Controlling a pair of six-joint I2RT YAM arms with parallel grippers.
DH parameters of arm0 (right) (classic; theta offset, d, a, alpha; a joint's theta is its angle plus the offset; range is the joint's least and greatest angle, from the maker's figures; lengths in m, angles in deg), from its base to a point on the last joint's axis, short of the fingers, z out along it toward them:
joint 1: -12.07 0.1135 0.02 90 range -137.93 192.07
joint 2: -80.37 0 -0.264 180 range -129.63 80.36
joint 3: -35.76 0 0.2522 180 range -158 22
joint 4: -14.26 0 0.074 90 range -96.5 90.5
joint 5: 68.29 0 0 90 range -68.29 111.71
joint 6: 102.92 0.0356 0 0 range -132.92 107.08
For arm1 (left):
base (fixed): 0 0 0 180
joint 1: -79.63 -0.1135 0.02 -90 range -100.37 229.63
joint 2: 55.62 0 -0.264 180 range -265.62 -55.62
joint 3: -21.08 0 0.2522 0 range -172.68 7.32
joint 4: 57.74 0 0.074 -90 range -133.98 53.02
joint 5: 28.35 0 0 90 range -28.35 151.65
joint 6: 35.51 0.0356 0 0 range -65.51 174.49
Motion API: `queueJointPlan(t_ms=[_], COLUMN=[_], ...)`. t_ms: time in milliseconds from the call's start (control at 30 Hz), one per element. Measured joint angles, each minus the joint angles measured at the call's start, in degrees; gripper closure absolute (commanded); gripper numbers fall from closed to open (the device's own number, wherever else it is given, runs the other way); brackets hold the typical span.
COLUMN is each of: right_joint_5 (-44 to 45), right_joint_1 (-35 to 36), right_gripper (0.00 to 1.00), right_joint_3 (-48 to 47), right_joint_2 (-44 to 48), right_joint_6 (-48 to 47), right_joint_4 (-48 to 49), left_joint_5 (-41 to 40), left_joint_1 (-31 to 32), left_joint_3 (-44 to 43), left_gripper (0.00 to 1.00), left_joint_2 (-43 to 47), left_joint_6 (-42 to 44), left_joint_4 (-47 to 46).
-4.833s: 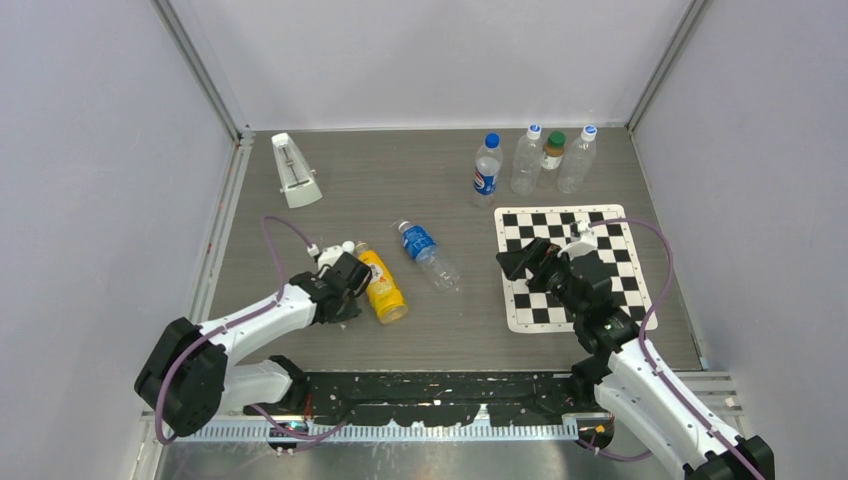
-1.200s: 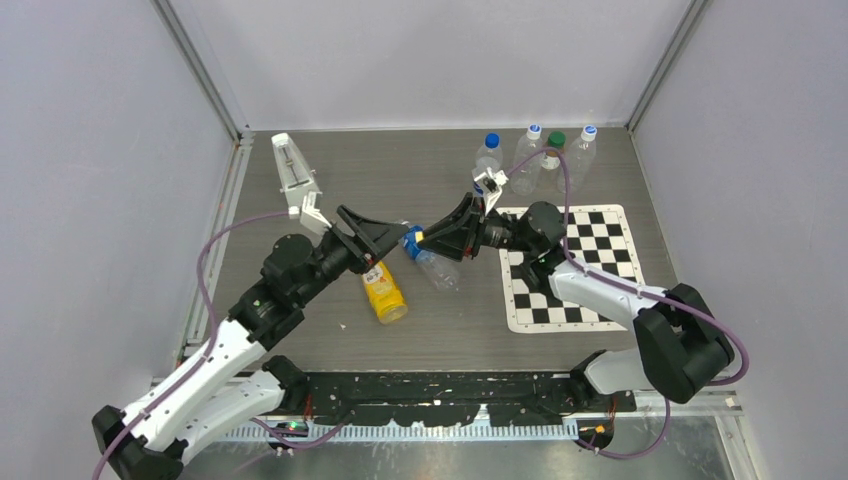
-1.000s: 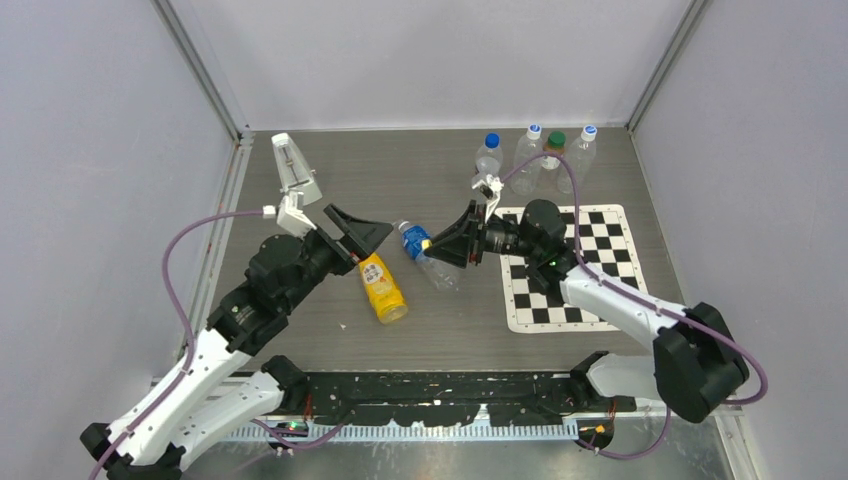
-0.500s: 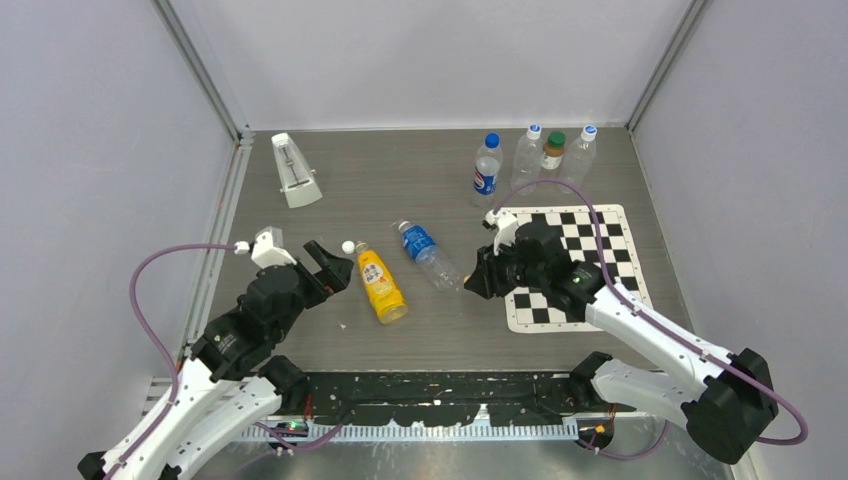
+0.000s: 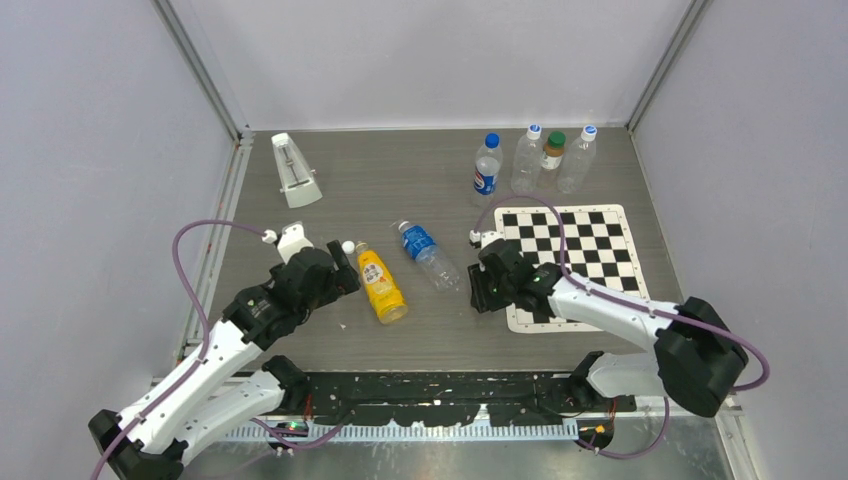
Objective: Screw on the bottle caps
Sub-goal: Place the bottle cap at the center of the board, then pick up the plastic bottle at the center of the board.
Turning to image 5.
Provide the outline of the clear bottle pepsi label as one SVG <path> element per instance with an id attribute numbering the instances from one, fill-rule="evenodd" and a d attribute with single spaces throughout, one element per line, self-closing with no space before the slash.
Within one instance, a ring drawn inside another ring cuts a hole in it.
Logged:
<path id="1" fill-rule="evenodd" d="M 475 156 L 474 193 L 472 194 L 474 204 L 479 207 L 488 205 L 494 197 L 497 189 L 498 176 L 503 165 L 501 139 L 500 147 L 495 151 L 487 151 L 483 144 Z"/>

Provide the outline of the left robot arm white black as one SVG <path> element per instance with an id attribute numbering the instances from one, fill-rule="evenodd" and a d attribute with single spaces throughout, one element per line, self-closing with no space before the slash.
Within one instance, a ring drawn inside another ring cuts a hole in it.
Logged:
<path id="1" fill-rule="evenodd" d="M 268 281 L 241 290 L 199 349 L 159 385 L 120 412 L 102 410 L 88 424 L 121 479 L 176 479 L 203 450 L 251 418 L 298 412 L 305 374 L 282 355 L 222 395 L 243 366 L 287 336 L 320 307 L 357 291 L 357 271 L 338 241 L 326 249 L 298 241 L 283 249 Z"/>

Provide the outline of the blue bottle cap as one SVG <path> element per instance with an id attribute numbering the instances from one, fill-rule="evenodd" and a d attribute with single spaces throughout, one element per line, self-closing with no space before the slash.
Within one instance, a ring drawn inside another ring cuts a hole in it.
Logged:
<path id="1" fill-rule="evenodd" d="M 489 133 L 484 139 L 484 148 L 487 151 L 495 151 L 500 147 L 500 137 L 496 133 Z"/>

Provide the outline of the yellow juice bottle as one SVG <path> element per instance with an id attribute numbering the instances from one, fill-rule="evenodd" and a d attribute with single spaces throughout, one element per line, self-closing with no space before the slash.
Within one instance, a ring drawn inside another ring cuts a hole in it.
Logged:
<path id="1" fill-rule="evenodd" d="M 358 242 L 354 251 L 363 287 L 377 319 L 384 325 L 408 313 L 407 302 L 382 258 L 367 243 Z"/>

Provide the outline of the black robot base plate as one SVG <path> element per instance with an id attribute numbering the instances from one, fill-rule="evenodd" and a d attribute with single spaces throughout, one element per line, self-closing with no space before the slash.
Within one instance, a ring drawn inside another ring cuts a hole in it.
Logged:
<path id="1" fill-rule="evenodd" d="M 487 420 L 502 433 L 541 436 L 569 420 L 581 440 L 608 445 L 614 417 L 636 409 L 633 396 L 604 399 L 587 382 L 553 372 L 310 372 L 290 377 L 292 389 L 271 414 L 319 425 L 397 425 L 448 432 Z M 603 432 L 594 435 L 592 421 Z"/>

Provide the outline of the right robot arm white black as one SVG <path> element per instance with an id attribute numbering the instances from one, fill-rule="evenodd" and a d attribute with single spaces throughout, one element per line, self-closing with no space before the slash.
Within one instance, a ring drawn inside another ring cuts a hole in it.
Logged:
<path id="1" fill-rule="evenodd" d="M 644 300 L 555 263 L 535 266 L 494 231 L 473 231 L 469 242 L 479 251 L 468 268 L 478 312 L 514 306 L 576 320 L 641 348 L 639 354 L 587 355 L 570 385 L 572 400 L 584 410 L 618 396 L 665 396 L 692 414 L 713 417 L 748 365 L 742 339 L 705 300 Z"/>

